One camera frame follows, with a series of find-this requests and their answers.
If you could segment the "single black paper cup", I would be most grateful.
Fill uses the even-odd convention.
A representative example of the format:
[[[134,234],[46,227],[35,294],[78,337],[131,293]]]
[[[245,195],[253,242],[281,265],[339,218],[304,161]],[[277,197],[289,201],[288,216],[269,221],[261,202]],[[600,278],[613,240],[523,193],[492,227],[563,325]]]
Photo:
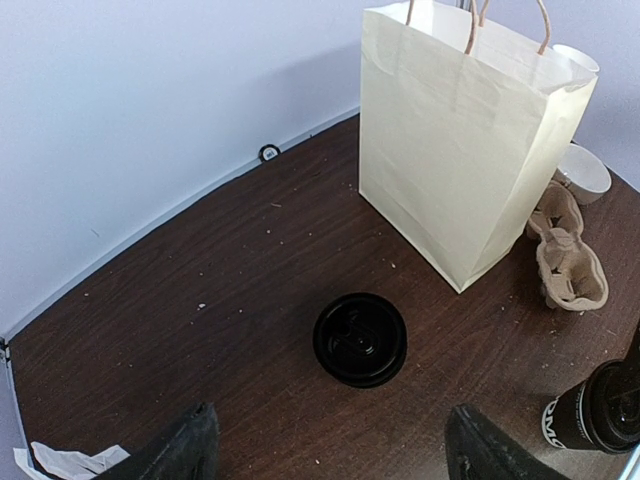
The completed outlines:
[[[544,439],[553,447],[570,450],[595,450],[584,415],[584,390],[582,382],[543,409],[541,430]]]

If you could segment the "cream paper bag with handles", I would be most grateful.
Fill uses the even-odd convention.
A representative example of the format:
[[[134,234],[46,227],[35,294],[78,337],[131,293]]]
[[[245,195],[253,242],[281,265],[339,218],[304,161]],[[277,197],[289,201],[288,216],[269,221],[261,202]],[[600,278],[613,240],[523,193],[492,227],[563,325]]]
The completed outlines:
[[[487,9],[406,1],[362,23],[360,194],[457,292],[521,235],[598,80]]]

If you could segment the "black plastic cup lid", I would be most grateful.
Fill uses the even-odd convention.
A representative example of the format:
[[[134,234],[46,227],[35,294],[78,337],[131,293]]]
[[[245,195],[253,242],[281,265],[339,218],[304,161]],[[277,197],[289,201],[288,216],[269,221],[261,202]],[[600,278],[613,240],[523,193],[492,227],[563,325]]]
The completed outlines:
[[[621,360],[601,364],[588,377],[583,420],[594,448],[617,455],[639,444],[639,391],[614,397],[612,386],[623,370]]]

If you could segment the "brown pulp cup carrier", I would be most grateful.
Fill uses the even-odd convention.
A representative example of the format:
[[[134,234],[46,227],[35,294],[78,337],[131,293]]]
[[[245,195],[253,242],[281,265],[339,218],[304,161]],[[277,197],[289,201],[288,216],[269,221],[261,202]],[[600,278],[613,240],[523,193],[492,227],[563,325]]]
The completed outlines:
[[[583,240],[584,220],[571,192],[552,180],[525,232],[538,242],[541,294],[550,308],[584,312],[602,308],[609,285],[596,253]]]

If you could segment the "stack of paper cups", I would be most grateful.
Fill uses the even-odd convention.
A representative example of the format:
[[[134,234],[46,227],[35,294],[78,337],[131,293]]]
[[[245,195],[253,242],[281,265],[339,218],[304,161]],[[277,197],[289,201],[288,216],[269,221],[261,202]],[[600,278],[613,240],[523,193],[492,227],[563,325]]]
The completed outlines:
[[[599,64],[592,57],[574,47],[554,44],[552,50],[558,55],[559,65],[564,70],[594,75],[600,71]]]

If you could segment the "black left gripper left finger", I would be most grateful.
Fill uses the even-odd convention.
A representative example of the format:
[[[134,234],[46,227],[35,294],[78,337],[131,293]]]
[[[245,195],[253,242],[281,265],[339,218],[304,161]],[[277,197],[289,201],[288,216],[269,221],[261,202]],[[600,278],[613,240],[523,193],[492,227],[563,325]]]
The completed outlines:
[[[219,422],[212,403],[190,407],[144,448],[102,474],[103,479],[215,479]]]

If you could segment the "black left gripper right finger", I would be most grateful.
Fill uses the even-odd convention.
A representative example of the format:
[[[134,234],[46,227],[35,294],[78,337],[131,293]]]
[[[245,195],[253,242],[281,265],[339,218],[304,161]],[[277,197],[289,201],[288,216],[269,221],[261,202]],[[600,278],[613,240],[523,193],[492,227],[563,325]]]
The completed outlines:
[[[567,479],[469,404],[451,409],[445,427],[445,446],[450,479]]]

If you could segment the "stack of black cup lids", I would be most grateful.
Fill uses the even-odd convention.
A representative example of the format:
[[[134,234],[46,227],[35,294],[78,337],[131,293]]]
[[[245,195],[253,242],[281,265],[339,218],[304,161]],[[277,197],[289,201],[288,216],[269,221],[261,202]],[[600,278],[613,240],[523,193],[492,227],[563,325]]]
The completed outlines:
[[[354,388],[379,387],[402,369],[408,336],[399,310],[367,292],[343,295],[320,313],[313,349],[324,370]]]

